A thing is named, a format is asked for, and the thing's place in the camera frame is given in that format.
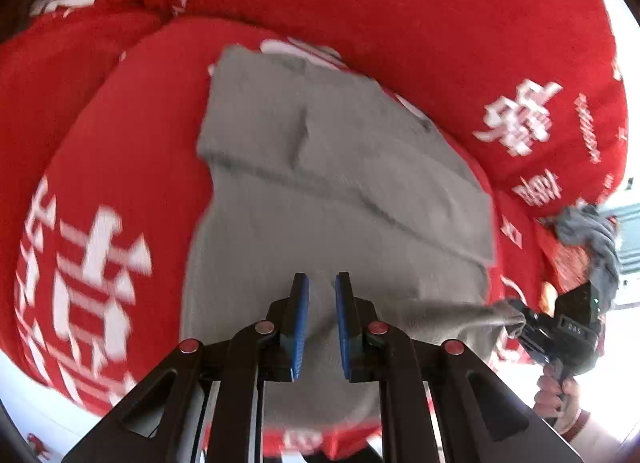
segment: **finger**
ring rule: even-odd
[[[543,391],[548,391],[549,393],[554,393],[556,395],[562,393],[560,390],[560,384],[551,377],[540,377],[538,379],[538,387]]]
[[[562,400],[559,396],[554,393],[549,393],[548,391],[538,391],[536,396],[534,396],[533,401],[536,404],[552,407],[553,409],[562,407]]]
[[[580,396],[580,385],[574,379],[569,378],[562,383],[562,391],[565,395],[578,398]]]
[[[552,407],[548,407],[546,405],[536,404],[533,406],[533,412],[536,413],[540,418],[555,418],[558,417],[558,411],[556,411]]]
[[[542,374],[545,377],[554,377],[556,376],[556,368],[554,367],[553,364],[547,364],[543,369],[542,369]]]

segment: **gray cloth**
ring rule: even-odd
[[[620,260],[613,223],[593,205],[567,207],[556,217],[556,236],[565,245],[589,249],[589,281],[599,294],[600,311],[606,313],[620,285]]]
[[[191,245],[183,337],[230,338],[310,277],[302,374],[266,388],[272,428],[354,425],[379,415],[378,387],[340,368],[332,283],[415,338],[450,337],[487,357],[522,315],[485,307],[491,205],[430,122],[372,81],[290,56],[223,53],[198,153],[214,201]]]

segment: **red blanket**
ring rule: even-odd
[[[0,47],[0,347],[98,413],[177,343],[211,191],[194,146],[226,44],[331,46],[453,136],[495,195],[491,299],[504,275],[535,300],[533,218],[604,198],[625,167],[602,0],[38,0],[34,11]],[[280,33],[206,18],[162,27],[185,13]]]

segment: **dark gray cloth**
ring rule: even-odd
[[[589,249],[589,281],[599,294],[600,311],[606,313],[620,285],[620,260],[613,223],[593,205],[566,207],[556,217],[556,236],[565,245]]]
[[[230,338],[310,278],[302,374],[266,390],[268,427],[320,429],[379,414],[378,387],[340,368],[332,283],[413,337],[459,337],[487,357],[522,315],[485,307],[491,205],[430,122],[368,79],[290,56],[223,53],[198,153],[214,201],[191,245],[183,336]]]

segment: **bolt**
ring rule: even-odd
[[[389,324],[387,324],[386,322],[382,322],[381,320],[375,320],[369,323],[368,328],[373,335],[384,335],[387,331],[389,331]]]
[[[198,350],[200,347],[200,342],[198,342],[195,338],[187,338],[180,342],[180,351],[183,353],[193,353]]]
[[[275,331],[276,327],[273,325],[273,322],[269,322],[268,320],[262,320],[255,325],[255,331],[257,331],[260,335],[268,335]]]
[[[461,355],[465,351],[465,345],[459,340],[447,340],[444,345],[444,350],[449,355]]]

